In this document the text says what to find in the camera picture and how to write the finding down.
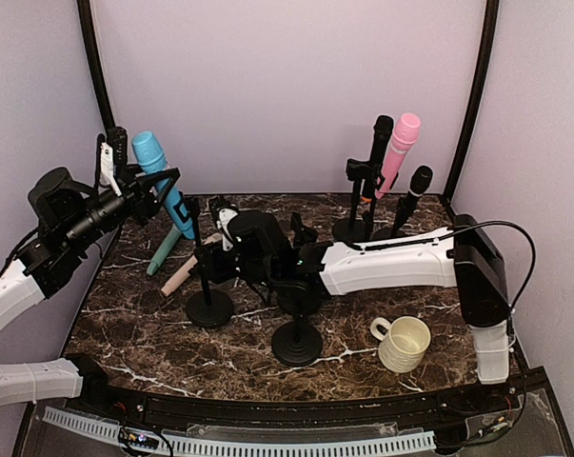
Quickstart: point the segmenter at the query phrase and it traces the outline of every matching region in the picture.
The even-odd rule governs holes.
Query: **black rod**
[[[92,17],[89,0],[77,0],[77,9],[79,10],[79,23],[81,24],[81,33],[84,38],[86,56],[88,57],[89,75],[94,85],[96,103],[98,104],[98,109],[103,119],[103,126],[105,127],[105,131],[107,131],[115,127],[115,120],[113,119],[107,84],[105,83],[105,76],[103,75],[103,66],[101,65],[100,54],[98,53],[96,33],[94,32],[94,19]]]
[[[454,196],[458,180],[462,174],[462,169],[465,165],[466,154],[470,146],[470,139],[475,129],[475,122],[477,121],[477,114],[479,113],[479,106],[484,94],[485,78],[487,77],[487,69],[489,68],[489,57],[492,52],[492,44],[494,42],[494,32],[496,31],[496,22],[498,20],[498,7],[500,0],[487,0],[485,4],[485,19],[484,27],[481,34],[481,44],[479,45],[479,54],[477,56],[477,66],[475,68],[475,76],[473,77],[473,84],[470,89],[470,96],[468,98],[468,106],[466,107],[465,121],[462,125],[460,132],[460,139],[454,154],[454,160],[451,164],[451,170],[447,177],[447,183],[443,191],[443,196],[447,202],[451,202]]]
[[[195,247],[199,249],[202,247],[202,236],[200,235],[200,222],[198,216],[200,215],[200,203],[197,197],[191,197],[187,205],[191,223],[193,226],[193,239],[195,240]],[[200,277],[200,284],[202,285],[202,293],[204,294],[204,303],[207,307],[212,307],[212,294],[210,293],[210,284],[203,268],[198,270]]]
[[[361,187],[363,186],[363,181],[357,179],[352,185],[352,195],[350,197],[350,217],[347,222],[348,230],[354,229],[354,224],[356,223],[356,211],[359,207],[359,202],[361,201]]]
[[[456,211],[451,206],[451,202],[446,200],[443,195],[437,195],[437,197],[439,198],[439,203],[441,203],[441,206],[445,210],[445,214],[447,214],[449,221],[454,222],[456,219]]]

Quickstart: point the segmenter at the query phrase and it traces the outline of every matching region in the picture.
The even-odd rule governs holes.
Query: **cream mug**
[[[380,360],[395,373],[407,373],[419,366],[430,345],[430,330],[412,316],[400,317],[392,324],[378,317],[371,323],[371,334],[380,340]]]

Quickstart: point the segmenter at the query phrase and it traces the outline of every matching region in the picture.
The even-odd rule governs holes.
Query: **black cable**
[[[409,240],[409,241],[403,241],[403,242],[399,242],[399,243],[389,243],[389,244],[374,245],[374,246],[369,246],[369,247],[361,247],[358,244],[354,244],[354,243],[350,243],[350,242],[344,242],[344,243],[349,248],[354,249],[354,250],[358,250],[361,252],[372,252],[375,250],[385,250],[385,249],[391,249],[391,248],[401,248],[403,246],[425,245],[427,243],[435,243],[437,241],[444,241],[444,240],[447,240],[449,238],[453,238],[454,236],[466,233],[468,231],[472,231],[475,229],[481,229],[483,227],[490,227],[490,226],[503,226],[503,227],[510,227],[512,229],[516,229],[525,237],[528,244],[530,245],[531,257],[532,257],[531,261],[530,261],[530,267],[529,267],[529,270],[527,271],[527,275],[525,276],[524,281],[522,282],[522,286],[520,287],[518,292],[515,294],[515,298],[513,298],[513,301],[511,302],[511,312],[512,312],[512,309],[515,308],[515,305],[517,304],[520,297],[524,293],[524,290],[527,287],[527,283],[529,283],[530,278],[532,277],[532,273],[534,272],[534,268],[536,266],[536,245],[534,244],[534,240],[532,239],[530,234],[527,231],[525,231],[524,228],[518,226],[517,224],[514,224],[512,222],[508,222],[508,221],[485,221],[485,222],[480,222],[479,224],[475,224],[474,226],[462,228],[462,229],[456,230],[456,231],[451,231],[450,233],[447,233],[447,234],[442,235],[442,236],[434,237],[434,238],[424,238],[421,240]]]
[[[124,426],[120,426],[120,429],[123,430],[125,434],[128,434]],[[125,453],[127,455],[131,455],[132,457],[143,457],[143,455],[149,454],[149,452],[136,450],[129,444],[128,440],[124,440],[124,446],[126,446],[126,449],[129,451]]]
[[[16,246],[11,250],[10,255],[8,255],[8,257],[5,259],[5,264],[3,265],[3,267],[0,269],[0,279],[1,276],[3,276],[3,273],[5,273],[7,271],[7,269],[10,267],[11,262],[13,261],[14,257],[16,256],[16,254],[18,253],[18,251],[20,250],[20,248],[22,246],[25,245],[25,243],[30,239],[30,237],[32,235],[34,235],[37,232],[37,228],[34,228],[33,230],[31,230],[29,233],[27,233],[24,238],[22,238],[17,244]]]
[[[81,399],[78,399],[78,401],[79,401],[79,403],[81,403],[81,404],[84,405],[85,407],[89,407],[89,408],[93,409],[94,411],[96,411],[97,413],[102,414],[103,417],[105,417],[107,414],[109,414],[109,411],[103,411],[101,408],[95,407],[95,406],[91,405],[90,403],[85,402],[85,401],[83,401],[83,400],[81,400]],[[125,414],[127,414],[127,411],[126,411],[125,408],[122,409],[122,410],[123,410],[123,412],[124,412]],[[160,439],[166,444],[166,447],[168,448],[169,456],[170,456],[170,457],[174,457],[174,448],[172,447],[172,444],[170,443],[170,441],[166,438],[166,436],[164,436],[161,432],[155,430],[153,427],[146,426],[145,424],[141,424],[140,422],[133,421],[133,420],[128,419],[128,418],[126,418],[126,417],[125,417],[123,420],[119,421],[119,423],[120,423],[120,427],[121,427],[121,428],[124,428],[124,427],[127,425],[127,423],[130,423],[130,424],[133,424],[133,425],[136,426],[136,427],[142,428],[142,429],[145,430],[145,431],[150,431],[151,433],[153,433],[154,435],[156,435],[158,438],[160,438]],[[126,447],[129,448],[129,449],[131,449],[131,450],[133,450],[133,451],[135,451],[135,452],[139,452],[137,449],[131,448],[128,444],[126,444]]]
[[[257,295],[259,295],[259,297],[261,298],[261,301],[263,302],[264,305],[267,306],[269,304],[269,300],[267,298],[271,298],[270,297],[271,290],[267,293],[267,298],[266,298],[264,296],[264,294],[261,293],[261,290],[259,290],[254,285],[252,285],[249,281],[245,281],[245,283],[247,284],[248,288],[250,288],[253,292],[255,292]]]
[[[223,225],[221,226],[221,233],[223,234],[223,236],[227,238],[227,240],[231,243],[232,246],[236,246],[236,244],[233,242],[233,240],[231,239],[231,237],[229,236],[228,232],[225,230]]]
[[[518,359],[517,363],[518,365],[521,365],[521,361],[519,360],[519,355],[517,354],[517,352],[513,352],[513,356]],[[493,433],[497,433],[496,436],[494,436],[493,439],[491,440],[485,440],[482,441],[481,443],[475,443],[477,440],[481,440],[482,438],[485,438],[487,436],[490,436],[491,433],[487,434],[487,435],[475,435],[472,436],[470,438],[468,438],[465,441],[462,441],[461,443],[458,444],[448,444],[448,443],[437,443],[437,445],[439,445],[440,447],[478,447],[478,446],[485,446],[485,445],[490,445],[492,443],[496,443],[498,440],[503,439],[510,430],[512,430],[513,428],[515,428],[515,426],[519,423],[519,421],[522,419],[522,417],[524,416],[524,411],[525,411],[525,405],[527,403],[527,384],[525,381],[525,371],[522,371],[522,392],[524,395],[524,399],[522,400],[522,407],[519,411],[519,414],[517,415],[517,417],[513,420],[513,422],[511,423],[511,425],[509,427],[507,427],[505,429],[505,431],[495,431]]]
[[[447,409],[455,414],[461,415],[461,416],[475,416],[477,414],[481,414],[483,412],[482,409],[459,409],[457,407],[452,407],[450,405],[445,405],[444,407],[442,407],[442,409]]]
[[[92,244],[98,248],[99,259],[102,261],[105,258],[105,252],[103,251],[103,247],[100,246],[96,241]]]

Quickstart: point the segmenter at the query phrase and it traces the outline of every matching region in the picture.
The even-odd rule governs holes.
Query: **black microphone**
[[[378,120],[375,121],[375,126],[373,126],[375,132],[373,134],[373,146],[371,147],[371,155],[367,162],[370,167],[377,167],[379,169],[382,166],[393,127],[394,121],[389,116],[381,115],[378,117]],[[361,196],[367,200],[371,200],[377,185],[378,176],[375,175],[375,173],[372,174],[372,176],[369,176],[369,178],[365,180],[363,192],[361,193]]]
[[[397,204],[397,212],[394,216],[394,225],[392,226],[392,231],[390,232],[390,238],[394,238],[398,235],[399,230],[405,225],[407,219],[411,217],[413,211],[418,207],[418,201],[420,197],[428,190],[430,187],[430,182],[432,181],[432,169],[426,165],[422,165],[416,172],[413,173],[411,177],[411,182],[409,183],[409,191],[405,197],[399,199]]]

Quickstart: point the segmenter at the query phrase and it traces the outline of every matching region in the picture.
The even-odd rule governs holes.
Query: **round stand base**
[[[389,240],[391,232],[392,227],[384,227],[380,228],[379,230],[375,230],[373,233],[371,233],[371,241]],[[406,236],[408,235],[404,231],[399,230],[395,238],[405,238]]]
[[[217,328],[226,324],[233,315],[233,302],[229,295],[221,290],[210,290],[212,304],[207,305],[204,292],[199,291],[189,298],[185,306],[191,323],[203,328]]]
[[[314,362],[323,351],[320,331],[306,322],[299,324],[300,338],[295,340],[295,323],[279,327],[271,337],[271,351],[287,367],[305,367]]]
[[[352,241],[355,243],[365,241],[365,223],[357,219],[354,221],[354,227],[350,229],[348,222],[348,219],[340,219],[333,225],[333,239],[335,241]]]

